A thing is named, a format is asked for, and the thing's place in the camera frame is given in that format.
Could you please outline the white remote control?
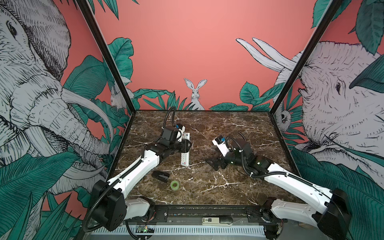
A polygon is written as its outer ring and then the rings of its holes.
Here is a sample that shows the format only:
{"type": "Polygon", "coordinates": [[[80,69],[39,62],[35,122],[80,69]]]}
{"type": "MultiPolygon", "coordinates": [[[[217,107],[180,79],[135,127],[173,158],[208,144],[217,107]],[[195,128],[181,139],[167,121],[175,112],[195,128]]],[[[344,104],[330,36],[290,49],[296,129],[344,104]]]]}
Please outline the white remote control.
{"type": "Polygon", "coordinates": [[[183,133],[181,141],[181,165],[184,167],[188,167],[190,165],[190,148],[192,145],[190,142],[190,137],[190,133],[183,133]]]}

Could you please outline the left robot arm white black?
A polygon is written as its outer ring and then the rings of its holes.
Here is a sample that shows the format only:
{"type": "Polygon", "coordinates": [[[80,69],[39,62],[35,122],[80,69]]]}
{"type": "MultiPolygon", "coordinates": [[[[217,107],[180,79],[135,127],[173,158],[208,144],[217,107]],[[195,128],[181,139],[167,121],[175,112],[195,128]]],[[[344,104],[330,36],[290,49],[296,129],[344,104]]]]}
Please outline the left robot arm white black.
{"type": "Polygon", "coordinates": [[[89,209],[83,220],[84,232],[101,227],[115,230],[125,220],[147,215],[151,201],[141,197],[127,200],[134,186],[165,158],[174,153],[187,153],[191,142],[183,139],[185,126],[164,127],[161,136],[142,149],[140,157],[108,181],[98,181],[92,189],[89,209]]]}

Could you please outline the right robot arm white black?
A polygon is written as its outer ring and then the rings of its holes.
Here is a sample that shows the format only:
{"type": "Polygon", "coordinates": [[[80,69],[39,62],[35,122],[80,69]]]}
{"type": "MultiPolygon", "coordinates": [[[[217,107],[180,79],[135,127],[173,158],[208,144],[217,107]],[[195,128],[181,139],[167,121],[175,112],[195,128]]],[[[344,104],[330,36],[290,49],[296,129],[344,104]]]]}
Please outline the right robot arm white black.
{"type": "Polygon", "coordinates": [[[346,192],[313,184],[271,159],[256,155],[245,139],[219,136],[212,143],[221,156],[206,162],[215,171],[230,165],[242,167],[250,179],[274,184],[304,201],[297,204],[269,198],[261,208],[264,219],[294,220],[318,228],[333,240],[347,239],[352,213],[346,192]]]}

